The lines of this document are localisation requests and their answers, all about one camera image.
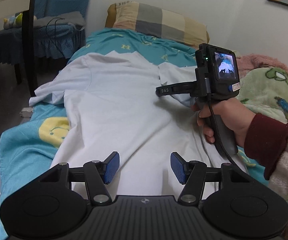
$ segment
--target stuffed animal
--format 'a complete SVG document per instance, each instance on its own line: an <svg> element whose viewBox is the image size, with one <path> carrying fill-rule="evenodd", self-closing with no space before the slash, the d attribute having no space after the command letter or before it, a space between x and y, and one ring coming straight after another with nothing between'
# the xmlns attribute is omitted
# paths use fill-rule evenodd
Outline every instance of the stuffed animal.
<svg viewBox="0 0 288 240"><path fill-rule="evenodd" d="M12 16L9 19L4 18L4 29L10 28L20 28L22 27L22 17L23 13L18 14L17 16Z"/></svg>

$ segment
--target green blanket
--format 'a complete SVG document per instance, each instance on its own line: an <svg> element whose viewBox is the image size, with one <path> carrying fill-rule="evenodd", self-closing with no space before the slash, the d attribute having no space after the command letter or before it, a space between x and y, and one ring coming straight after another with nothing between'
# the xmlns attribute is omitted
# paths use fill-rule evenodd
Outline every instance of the green blanket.
<svg viewBox="0 0 288 240"><path fill-rule="evenodd" d="M288 122L288 74L277 67L257 68L240 81L237 99L254 113Z"/></svg>

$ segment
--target pink fluffy blanket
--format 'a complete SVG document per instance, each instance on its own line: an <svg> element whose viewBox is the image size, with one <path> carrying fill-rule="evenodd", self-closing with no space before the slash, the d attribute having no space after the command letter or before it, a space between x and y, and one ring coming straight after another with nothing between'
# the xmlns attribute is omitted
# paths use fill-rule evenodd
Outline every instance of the pink fluffy blanket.
<svg viewBox="0 0 288 240"><path fill-rule="evenodd" d="M288 73L288 67L278 59L257 54L237 58L237 66L240 78L245 77L249 71L261 67L279 67Z"/></svg>

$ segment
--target display screen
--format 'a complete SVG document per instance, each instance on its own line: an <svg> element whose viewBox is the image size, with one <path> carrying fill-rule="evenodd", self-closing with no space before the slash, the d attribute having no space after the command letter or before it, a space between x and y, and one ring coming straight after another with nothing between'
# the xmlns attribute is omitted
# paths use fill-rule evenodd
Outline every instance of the display screen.
<svg viewBox="0 0 288 240"><path fill-rule="evenodd" d="M232 55L215 52L215 60L218 68L218 77L220 79L236 78Z"/></svg>

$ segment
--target wooden floor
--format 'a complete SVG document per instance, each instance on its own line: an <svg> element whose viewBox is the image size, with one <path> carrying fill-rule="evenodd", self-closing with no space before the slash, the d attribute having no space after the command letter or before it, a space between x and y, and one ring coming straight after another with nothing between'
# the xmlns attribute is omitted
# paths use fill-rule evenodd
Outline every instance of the wooden floor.
<svg viewBox="0 0 288 240"><path fill-rule="evenodd" d="M62 68L65 63L63 61L42 63L38 70L42 73L37 75L39 85L53 80L58 69ZM49 70L48 66L50 65L56 65L56 67ZM23 68L21 68L21 73L22 83L17 85L14 67L0 64L0 136L3 131L20 124L22 118L19 113L23 107L28 106L30 94Z"/></svg>

